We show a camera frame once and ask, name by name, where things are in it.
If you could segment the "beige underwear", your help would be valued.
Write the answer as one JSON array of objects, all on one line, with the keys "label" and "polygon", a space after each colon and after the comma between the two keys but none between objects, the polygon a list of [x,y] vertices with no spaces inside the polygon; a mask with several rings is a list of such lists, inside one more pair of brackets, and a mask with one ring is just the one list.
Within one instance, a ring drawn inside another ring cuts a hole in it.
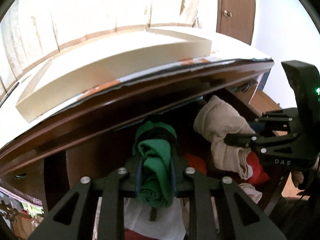
[{"label": "beige underwear", "polygon": [[233,106],[212,96],[196,116],[194,130],[211,143],[213,163],[217,169],[235,172],[244,180],[253,176],[253,168],[247,162],[251,149],[229,146],[224,142],[228,134],[254,133]]}]

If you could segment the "green underwear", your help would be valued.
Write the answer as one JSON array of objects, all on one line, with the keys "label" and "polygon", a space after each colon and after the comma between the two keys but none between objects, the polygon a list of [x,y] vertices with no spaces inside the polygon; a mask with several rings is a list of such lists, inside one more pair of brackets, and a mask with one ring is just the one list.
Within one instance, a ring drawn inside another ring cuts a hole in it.
[{"label": "green underwear", "polygon": [[177,135],[169,124],[147,121],[136,133],[133,155],[139,166],[136,176],[137,198],[154,208],[168,208],[174,198],[172,154]]}]

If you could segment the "cluttered box beside dresser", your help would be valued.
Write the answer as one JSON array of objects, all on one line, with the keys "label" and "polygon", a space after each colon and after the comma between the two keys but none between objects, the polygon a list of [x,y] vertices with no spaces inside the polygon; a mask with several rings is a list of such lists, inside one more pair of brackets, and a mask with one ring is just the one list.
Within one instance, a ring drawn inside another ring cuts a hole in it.
[{"label": "cluttered box beside dresser", "polygon": [[1,180],[1,228],[9,239],[28,239],[43,220],[40,200]]}]

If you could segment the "white cloth garment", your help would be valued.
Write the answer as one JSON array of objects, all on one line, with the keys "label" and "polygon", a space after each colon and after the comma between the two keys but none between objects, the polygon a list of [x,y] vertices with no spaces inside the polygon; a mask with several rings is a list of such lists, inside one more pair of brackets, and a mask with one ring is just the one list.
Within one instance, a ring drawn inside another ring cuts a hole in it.
[{"label": "white cloth garment", "polygon": [[184,239],[189,235],[189,199],[174,198],[169,208],[152,208],[135,198],[124,199],[125,239]]}]

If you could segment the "bright red underwear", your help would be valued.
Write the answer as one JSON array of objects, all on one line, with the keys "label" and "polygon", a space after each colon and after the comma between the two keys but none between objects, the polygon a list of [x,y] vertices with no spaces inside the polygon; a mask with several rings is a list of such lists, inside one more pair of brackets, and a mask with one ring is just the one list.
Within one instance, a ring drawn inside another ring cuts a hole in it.
[{"label": "bright red underwear", "polygon": [[235,172],[218,170],[214,165],[206,163],[201,157],[194,156],[190,153],[185,153],[183,158],[187,160],[190,167],[195,168],[195,170],[200,171],[208,177],[220,178],[222,176],[229,176],[238,184],[249,183],[253,186],[263,184],[270,180],[270,177],[264,172],[263,166],[260,164],[259,159],[254,152],[251,152],[246,158],[249,168],[252,170],[252,175],[248,179],[241,179]]}]

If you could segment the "brass door knob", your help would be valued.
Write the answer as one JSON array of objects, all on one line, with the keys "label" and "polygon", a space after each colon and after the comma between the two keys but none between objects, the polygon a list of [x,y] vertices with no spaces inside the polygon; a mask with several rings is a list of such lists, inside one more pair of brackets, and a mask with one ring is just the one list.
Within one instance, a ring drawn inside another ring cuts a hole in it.
[{"label": "brass door knob", "polygon": [[223,11],[223,15],[226,17],[226,18],[229,18],[229,17],[232,17],[232,13],[228,10],[224,10]]}]

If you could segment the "cardboard tray box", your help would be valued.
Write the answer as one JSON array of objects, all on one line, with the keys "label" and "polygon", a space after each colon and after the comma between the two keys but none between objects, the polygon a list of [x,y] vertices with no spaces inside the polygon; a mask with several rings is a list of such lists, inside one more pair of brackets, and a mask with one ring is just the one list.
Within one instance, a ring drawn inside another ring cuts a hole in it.
[{"label": "cardboard tray box", "polygon": [[100,38],[61,52],[35,74],[16,103],[31,122],[87,90],[153,67],[210,54],[210,39],[148,28]]}]

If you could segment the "beige floral curtain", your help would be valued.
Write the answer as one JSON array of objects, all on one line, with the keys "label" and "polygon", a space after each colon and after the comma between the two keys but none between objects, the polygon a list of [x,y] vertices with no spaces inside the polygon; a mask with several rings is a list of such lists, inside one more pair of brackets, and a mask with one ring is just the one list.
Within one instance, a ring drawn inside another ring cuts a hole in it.
[{"label": "beige floral curtain", "polygon": [[1,20],[1,94],[54,54],[122,27],[216,23],[217,0],[14,0]]}]

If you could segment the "brown wooden door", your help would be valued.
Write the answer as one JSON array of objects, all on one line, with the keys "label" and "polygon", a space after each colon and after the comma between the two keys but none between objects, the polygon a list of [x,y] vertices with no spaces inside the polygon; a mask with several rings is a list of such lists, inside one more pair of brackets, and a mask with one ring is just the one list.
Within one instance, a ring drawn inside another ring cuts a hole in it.
[{"label": "brown wooden door", "polygon": [[[255,0],[217,0],[216,32],[235,38],[245,44],[252,43],[255,19]],[[232,17],[226,18],[228,10]]]}]

